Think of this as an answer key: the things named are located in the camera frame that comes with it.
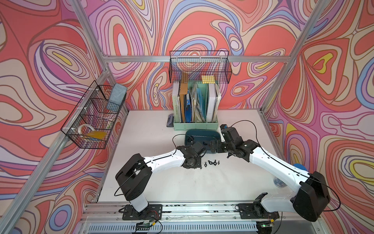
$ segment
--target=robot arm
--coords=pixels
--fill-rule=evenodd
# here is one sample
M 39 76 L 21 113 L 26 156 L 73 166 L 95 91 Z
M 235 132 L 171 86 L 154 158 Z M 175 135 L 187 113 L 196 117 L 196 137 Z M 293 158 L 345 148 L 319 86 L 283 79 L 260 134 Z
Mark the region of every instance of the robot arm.
M 196 142 L 192 146 L 178 146 L 166 154 L 152 157 L 133 155 L 116 174 L 116 180 L 128 200 L 137 212 L 148 206 L 143 191 L 152 173 L 160 172 L 172 167 L 201 168 L 201 155 L 205 147 Z
M 267 170 L 294 192 L 292 195 L 270 195 L 261 198 L 261 205 L 268 212 L 286 211 L 296 212 L 308 221 L 316 221 L 327 204 L 330 196 L 325 178 L 319 172 L 309 173 L 298 169 L 289 163 L 275 157 L 252 140 L 243 141 L 233 127 L 221 125 L 221 133 L 225 142 L 211 141 L 211 150 L 214 152 L 228 152 L 243 158 L 247 162 L 256 164 Z

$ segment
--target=vent grille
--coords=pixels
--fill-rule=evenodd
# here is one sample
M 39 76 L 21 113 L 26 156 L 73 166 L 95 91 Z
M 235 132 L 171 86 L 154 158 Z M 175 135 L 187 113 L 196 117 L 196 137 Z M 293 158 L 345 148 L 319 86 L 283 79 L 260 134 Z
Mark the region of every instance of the vent grille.
M 235 232 L 235 231 L 257 231 L 256 222 L 236 221 L 236 222 L 162 222 L 162 233 L 173 232 Z M 148 233 L 157 233 L 161 230 L 161 225 L 156 224 L 151 227 Z M 135 232 L 135 223 L 96 223 L 91 224 L 88 233 L 131 233 Z

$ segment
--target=gray sponge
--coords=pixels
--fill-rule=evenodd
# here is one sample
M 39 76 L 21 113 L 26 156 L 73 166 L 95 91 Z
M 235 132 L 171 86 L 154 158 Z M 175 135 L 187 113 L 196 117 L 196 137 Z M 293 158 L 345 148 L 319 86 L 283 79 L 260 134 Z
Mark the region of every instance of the gray sponge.
M 119 106 L 121 105 L 122 100 L 125 97 L 126 91 L 127 91 L 126 86 L 123 86 L 123 85 L 120 85 L 120 84 L 116 83 L 113 86 L 112 91 L 110 92 L 110 96 L 109 96 L 108 101 L 111 102 L 111 103 L 117 104 L 118 106 L 108 103 L 107 104 L 107 109 L 111 110 L 111 111 L 118 111 Z

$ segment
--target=blue folder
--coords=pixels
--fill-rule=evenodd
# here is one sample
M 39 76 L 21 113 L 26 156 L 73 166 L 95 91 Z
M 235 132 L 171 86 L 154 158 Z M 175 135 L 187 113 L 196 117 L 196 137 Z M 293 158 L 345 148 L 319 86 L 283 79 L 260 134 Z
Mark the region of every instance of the blue folder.
M 186 108 L 184 110 L 184 116 L 186 118 L 186 123 L 190 123 L 192 121 L 191 99 L 190 99 L 190 93 L 188 91 L 186 95 Z

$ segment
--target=black cable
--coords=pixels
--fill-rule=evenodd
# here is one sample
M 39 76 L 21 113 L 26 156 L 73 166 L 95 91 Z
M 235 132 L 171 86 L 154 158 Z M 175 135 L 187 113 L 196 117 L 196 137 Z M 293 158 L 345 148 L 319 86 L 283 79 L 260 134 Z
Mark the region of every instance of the black cable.
M 204 149 L 205 149 L 205 152 L 204 152 L 203 156 L 201 156 L 201 157 L 204 157 L 204 155 L 206 154 L 206 148 L 204 147 Z
M 237 210 L 237 211 L 240 211 L 240 209 L 242 209 L 242 210 L 245 210 L 245 211 L 248 211 L 248 212 L 253 212 L 253 210 L 247 210 L 245 208 L 240 208 L 238 205 L 234 206 L 234 209 Z
M 246 120 L 246 119 L 245 119 L 245 120 L 240 120 L 240 121 L 238 121 L 238 122 L 235 122 L 234 124 L 239 123 L 239 122 L 242 122 L 242 121 L 247 121 L 247 122 L 250 122 L 250 123 L 253 124 L 253 126 L 255 127 L 255 130 L 256 130 L 256 140 L 257 140 L 257 143 L 260 145 L 260 142 L 259 142 L 258 139 L 257 139 L 257 128 L 256 128 L 256 125 L 255 125 L 252 121 L 249 121 L 249 120 Z M 320 183 L 320 184 L 322 184 L 322 185 L 325 185 L 326 187 L 328 187 L 329 189 L 331 189 L 331 191 L 333 191 L 333 192 L 335 193 L 335 195 L 336 195 L 336 197 L 338 198 L 338 201 L 339 201 L 339 205 L 338 205 L 338 207 L 335 208 L 335 209 L 333 209 L 333 210 L 324 210 L 323 212 L 336 211 L 336 210 L 338 210 L 338 209 L 340 208 L 340 206 L 341 206 L 340 197 L 339 197 L 338 194 L 335 192 L 335 190 L 333 190 L 330 186 L 328 186 L 328 185 L 326 185 L 326 184 L 324 184 L 324 183 L 322 183 L 322 182 L 320 182 L 320 181 L 318 181 L 318 180 L 312 179 L 312 178 L 310 178 L 310 177 L 308 177 L 308 176 L 306 176 L 306 175 L 303 175 L 303 174 L 301 174 L 300 172 L 297 172 L 297 171 L 293 170 L 292 168 L 287 167 L 287 166 L 284 165 L 283 163 L 279 162 L 278 160 L 274 159 L 274 158 L 271 157 L 269 154 L 267 154 L 267 153 L 265 152 L 265 150 L 262 148 L 261 145 L 260 145 L 260 148 L 262 149 L 262 151 L 263 151 L 263 152 L 264 152 L 268 157 L 270 157 L 272 160 L 278 162 L 280 165 L 282 165 L 282 166 L 284 166 L 284 167 L 290 169 L 291 171 L 297 173 L 298 175 L 302 175 L 302 176 L 304 176 L 304 177 L 306 177 L 306 178 L 308 178 L 308 179 L 311 179 L 311 180 L 313 180 L 313 181 L 315 181 L 315 182 L 318 182 L 318 183 Z
M 160 223 L 160 225 L 161 225 L 161 230 L 160 230 L 159 232 L 157 232 L 156 234 L 159 234 L 160 232 L 162 232 L 163 226 L 162 226 L 162 223 L 160 222 L 160 220 L 159 220 L 159 219 L 156 219 L 156 218 L 154 218 L 154 217 L 148 216 L 148 215 L 146 215 L 146 216 L 147 216 L 147 217 L 150 217 L 150 218 L 152 218 L 152 219 L 154 219 L 154 220 L 157 220 L 157 222 Z
M 123 182 L 119 187 L 118 189 L 114 192 L 114 196 L 117 197 L 117 196 L 121 196 L 121 195 L 124 195 L 124 194 L 117 194 L 116 193 L 118 192 L 118 190 L 122 187 L 122 185 L 124 185 L 126 183 L 126 181 L 128 181 L 137 171 L 141 170 L 142 167 L 144 167 L 145 165 L 147 165 L 148 163 L 150 163 L 151 161 L 147 162 L 147 163 L 144 163 L 138 170 L 134 171 L 134 173 L 127 178 L 127 180 L 125 180 L 125 182 Z
M 186 135 L 186 136 L 190 137 L 191 140 L 193 141 L 193 137 L 192 137 L 192 136 L 189 136 L 189 135 L 187 135 L 187 134 L 177 134 L 177 135 L 173 136 L 173 139 L 171 139 L 171 140 L 173 141 L 173 144 L 174 144 L 174 146 L 175 146 L 175 152 L 174 152 L 174 154 L 177 152 L 177 146 L 176 146 L 175 143 L 174 143 L 174 138 L 175 138 L 176 136 L 179 136 L 179 135 Z
M 280 217 L 280 221 L 281 221 L 281 222 L 279 223 L 279 226 L 278 226 L 277 230 L 276 230 L 273 234 L 276 234 L 277 231 L 279 230 L 279 228 L 281 227 L 282 219 L 283 219 L 283 211 L 282 211 L 282 214 L 281 214 L 281 217 Z

